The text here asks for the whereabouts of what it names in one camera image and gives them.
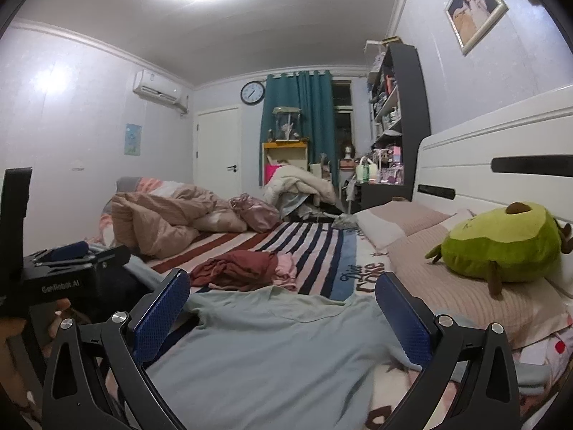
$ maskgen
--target white comforter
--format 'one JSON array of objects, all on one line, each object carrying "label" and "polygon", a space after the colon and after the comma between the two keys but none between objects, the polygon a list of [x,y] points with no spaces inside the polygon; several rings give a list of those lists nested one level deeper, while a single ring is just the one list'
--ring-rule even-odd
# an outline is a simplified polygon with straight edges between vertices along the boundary
[{"label": "white comforter", "polygon": [[277,169],[265,187],[264,199],[267,203],[276,206],[283,192],[314,195],[316,206],[320,202],[336,204],[336,193],[330,181],[317,178],[293,165],[285,165]]}]

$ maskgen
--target hand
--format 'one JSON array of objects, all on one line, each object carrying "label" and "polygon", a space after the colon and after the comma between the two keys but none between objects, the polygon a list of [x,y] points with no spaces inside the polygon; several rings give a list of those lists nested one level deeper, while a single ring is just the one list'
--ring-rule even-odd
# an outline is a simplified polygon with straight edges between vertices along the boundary
[{"label": "hand", "polygon": [[[59,324],[62,323],[62,310],[69,309],[70,301],[61,299],[56,304],[57,311],[54,313],[54,320],[48,327],[48,334],[52,339],[58,333]],[[6,393],[12,400],[22,408],[29,406],[27,390],[24,380],[15,367],[7,340],[13,336],[18,336],[24,330],[26,320],[21,318],[0,318],[0,384],[4,387]],[[48,357],[52,352],[52,344],[44,347],[42,350],[44,356]]]}]

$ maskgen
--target pillow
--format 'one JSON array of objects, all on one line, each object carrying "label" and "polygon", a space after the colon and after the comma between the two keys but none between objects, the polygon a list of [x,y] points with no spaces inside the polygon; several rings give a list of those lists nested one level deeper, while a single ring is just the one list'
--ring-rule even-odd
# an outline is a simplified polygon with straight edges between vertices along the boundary
[{"label": "pillow", "polygon": [[408,291],[434,311],[447,311],[485,329],[496,321],[505,328],[512,349],[535,343],[567,327],[571,319],[559,294],[545,279],[504,284],[502,299],[489,295],[488,284],[449,271],[424,255],[465,218],[457,213],[441,224],[400,239],[388,247],[394,272]]},{"label": "pillow", "polygon": [[546,279],[563,295],[573,299],[573,252],[561,254],[558,266]]},{"label": "pillow", "polygon": [[415,202],[388,202],[355,214],[360,230],[377,250],[444,221],[449,215]]}]

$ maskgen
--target pink comforter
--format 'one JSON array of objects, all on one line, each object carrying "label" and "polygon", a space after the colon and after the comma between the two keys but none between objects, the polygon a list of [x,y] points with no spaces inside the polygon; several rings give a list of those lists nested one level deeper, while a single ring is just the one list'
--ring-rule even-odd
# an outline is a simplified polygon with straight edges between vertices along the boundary
[{"label": "pink comforter", "polygon": [[246,223],[228,202],[193,185],[171,197],[142,192],[119,192],[111,199],[115,244],[158,258],[185,250],[199,231],[242,233]]}]

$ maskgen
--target red clothing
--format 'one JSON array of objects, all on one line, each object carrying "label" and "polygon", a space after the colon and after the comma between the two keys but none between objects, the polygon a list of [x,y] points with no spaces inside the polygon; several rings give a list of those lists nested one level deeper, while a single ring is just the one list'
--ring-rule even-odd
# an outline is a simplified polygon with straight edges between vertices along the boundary
[{"label": "red clothing", "polygon": [[279,257],[271,252],[235,250],[210,258],[190,273],[193,286],[254,291],[273,283]]}]

